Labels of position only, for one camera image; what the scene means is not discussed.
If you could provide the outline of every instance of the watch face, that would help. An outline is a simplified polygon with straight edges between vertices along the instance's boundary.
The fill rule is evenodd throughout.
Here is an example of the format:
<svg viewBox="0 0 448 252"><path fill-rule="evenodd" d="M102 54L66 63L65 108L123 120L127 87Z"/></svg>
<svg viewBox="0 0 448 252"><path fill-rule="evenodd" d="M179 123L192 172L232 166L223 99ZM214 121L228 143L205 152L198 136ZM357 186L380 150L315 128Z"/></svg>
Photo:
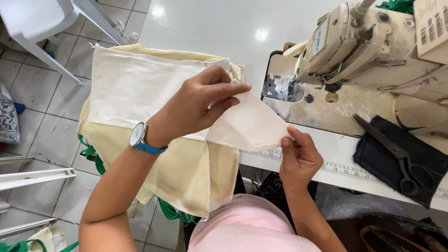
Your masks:
<svg viewBox="0 0 448 252"><path fill-rule="evenodd" d="M131 137L129 139L129 145L130 146L134 147L139 142L140 137L143 134L143 129L144 129L144 123L143 122L139 122L135 126L134 130L132 131Z"/></svg>

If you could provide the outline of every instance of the black pants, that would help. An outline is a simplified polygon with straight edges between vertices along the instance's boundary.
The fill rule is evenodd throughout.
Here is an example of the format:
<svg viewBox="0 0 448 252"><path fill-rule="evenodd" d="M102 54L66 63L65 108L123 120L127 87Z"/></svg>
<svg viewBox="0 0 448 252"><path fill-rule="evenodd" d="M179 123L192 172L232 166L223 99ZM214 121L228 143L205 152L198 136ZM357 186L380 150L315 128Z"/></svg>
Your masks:
<svg viewBox="0 0 448 252"><path fill-rule="evenodd" d="M314 200L316 195L318 183L315 181L311 181L308 184L308 192ZM246 189L244 187L243 178L241 177L240 171L238 171L237 175L237 183L235 184L235 189L233 190L233 194L238 193L246 193ZM288 218L291 226L293 226L294 231L296 228L294 227L293 218L291 217L291 212L288 208L288 202L286 201L286 195L283 190L283 183L280 180L280 176L277 172L271 172L258 190L255 192L255 195L258 197L262 197L267 199L269 202L273 203L276 207L278 207ZM185 237L185 250L188 250L188 244L190 243L191 234L193 233L194 228L196 227L196 223L201 220L201 217L196 217L194 222L184 223L184 237Z"/></svg>

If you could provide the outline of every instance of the barcode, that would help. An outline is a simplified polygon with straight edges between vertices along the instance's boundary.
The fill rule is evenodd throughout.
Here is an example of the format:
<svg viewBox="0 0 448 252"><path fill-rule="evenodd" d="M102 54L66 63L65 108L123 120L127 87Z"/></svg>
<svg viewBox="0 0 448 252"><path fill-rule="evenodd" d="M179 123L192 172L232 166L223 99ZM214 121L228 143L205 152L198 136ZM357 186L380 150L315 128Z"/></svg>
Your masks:
<svg viewBox="0 0 448 252"><path fill-rule="evenodd" d="M422 45L426 44L426 27L420 30L420 36L422 38Z"/></svg>
<svg viewBox="0 0 448 252"><path fill-rule="evenodd" d="M444 6L445 31L448 32L448 6Z"/></svg>
<svg viewBox="0 0 448 252"><path fill-rule="evenodd" d="M442 20L440 19L440 14L435 15L435 30L437 31L437 37L440 38L444 34L442 30Z"/></svg>
<svg viewBox="0 0 448 252"><path fill-rule="evenodd" d="M428 32L429 32L429 42L435 40L434 36L434 26L432 25L432 18L428 19Z"/></svg>

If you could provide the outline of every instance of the cardboard box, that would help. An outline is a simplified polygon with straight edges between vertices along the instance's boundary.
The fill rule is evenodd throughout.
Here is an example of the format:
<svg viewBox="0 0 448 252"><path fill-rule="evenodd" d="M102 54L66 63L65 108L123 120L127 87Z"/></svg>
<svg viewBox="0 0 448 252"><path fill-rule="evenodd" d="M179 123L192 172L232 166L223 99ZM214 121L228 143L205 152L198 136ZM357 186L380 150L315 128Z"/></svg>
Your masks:
<svg viewBox="0 0 448 252"><path fill-rule="evenodd" d="M448 64L448 0L415 0L418 57Z"/></svg>

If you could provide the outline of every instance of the wristwatch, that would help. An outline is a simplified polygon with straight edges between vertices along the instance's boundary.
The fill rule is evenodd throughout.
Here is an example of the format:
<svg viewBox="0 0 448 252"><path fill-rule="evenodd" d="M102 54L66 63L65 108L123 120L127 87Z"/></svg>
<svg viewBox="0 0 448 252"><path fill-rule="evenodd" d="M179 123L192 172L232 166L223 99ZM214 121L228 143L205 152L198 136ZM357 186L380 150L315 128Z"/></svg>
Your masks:
<svg viewBox="0 0 448 252"><path fill-rule="evenodd" d="M144 139L147 127L148 125L145 122L139 122L135 126L134 130L132 131L131 137L129 138L129 146L152 155L159 155L166 151L168 149L168 146L162 149L157 149L145 143Z"/></svg>

